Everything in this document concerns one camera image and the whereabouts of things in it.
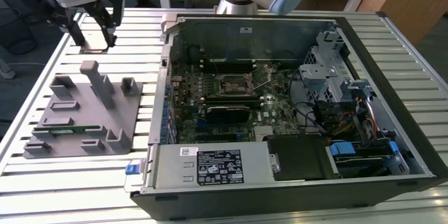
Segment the sticker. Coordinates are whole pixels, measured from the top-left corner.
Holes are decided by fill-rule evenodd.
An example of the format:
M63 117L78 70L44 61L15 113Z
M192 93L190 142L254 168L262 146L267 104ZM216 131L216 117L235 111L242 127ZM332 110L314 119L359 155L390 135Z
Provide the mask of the sticker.
M75 134L72 130L50 131L52 134Z
M200 186L244 183L240 150L198 152Z
M252 27L240 28L240 34L251 34L251 33L252 33Z
M198 153L198 147L180 148L182 156L196 156L196 153Z

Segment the motherboard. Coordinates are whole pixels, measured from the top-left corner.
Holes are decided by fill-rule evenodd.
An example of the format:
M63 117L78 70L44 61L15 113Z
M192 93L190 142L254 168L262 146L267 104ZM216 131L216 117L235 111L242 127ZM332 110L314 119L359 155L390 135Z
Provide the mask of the motherboard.
M172 69L179 144L262 141L300 132L287 91L294 69L278 62L230 66L203 60L174 63Z

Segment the power supply label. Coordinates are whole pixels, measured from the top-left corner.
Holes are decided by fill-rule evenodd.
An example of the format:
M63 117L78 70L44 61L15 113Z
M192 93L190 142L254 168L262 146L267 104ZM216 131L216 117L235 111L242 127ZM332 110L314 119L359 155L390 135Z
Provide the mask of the power supply label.
M198 152L200 186L244 183L240 150Z

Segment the slotted metal table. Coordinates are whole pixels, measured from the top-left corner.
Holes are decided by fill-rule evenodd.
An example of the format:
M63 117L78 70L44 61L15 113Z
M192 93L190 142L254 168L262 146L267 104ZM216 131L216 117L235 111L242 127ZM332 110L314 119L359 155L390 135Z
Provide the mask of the slotted metal table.
M147 156L163 46L160 21L163 14L170 12L211 14L212 10L127 9L116 32L118 45L106 55L79 54L79 47L64 35L0 143L0 223L156 223L124 191L124 168L130 161ZM448 163L448 86L388 18L375 13L296 12L292 15L347 17L439 155ZM76 19L86 34L98 33L102 36L94 18L78 14ZM52 95L50 82L58 74L70 75L76 82L88 82L87 77L79 74L80 63L88 59L100 63L99 71L108 74L112 82L122 77L134 77L144 83L134 150L118 156L26 159L22 156L23 147ZM360 66L356 61L352 62L363 77ZM204 219L188 223L448 223L447 186L407 193L368 208Z

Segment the green circuit board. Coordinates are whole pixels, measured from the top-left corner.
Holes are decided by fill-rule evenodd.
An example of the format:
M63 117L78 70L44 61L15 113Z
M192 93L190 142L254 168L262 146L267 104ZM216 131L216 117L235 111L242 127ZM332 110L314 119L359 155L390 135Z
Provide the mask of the green circuit board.
M195 65L174 66L178 143L255 141L256 126L271 126L274 134L299 133L299 122L286 92L294 71L272 69L271 63L258 63L248 77L243 74L203 73ZM260 108L251 109L247 122L210 124L202 98L244 94L262 101Z

